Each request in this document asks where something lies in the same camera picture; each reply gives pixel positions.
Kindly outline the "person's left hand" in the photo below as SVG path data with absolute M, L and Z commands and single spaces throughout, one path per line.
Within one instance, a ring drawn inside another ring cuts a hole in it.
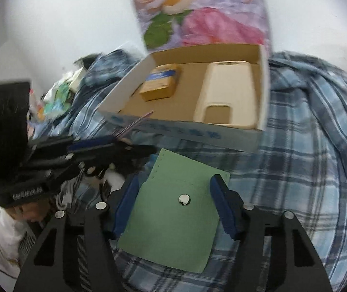
M 51 204 L 48 199 L 41 199 L 17 206 L 14 210 L 19 221 L 41 222 L 51 210 Z

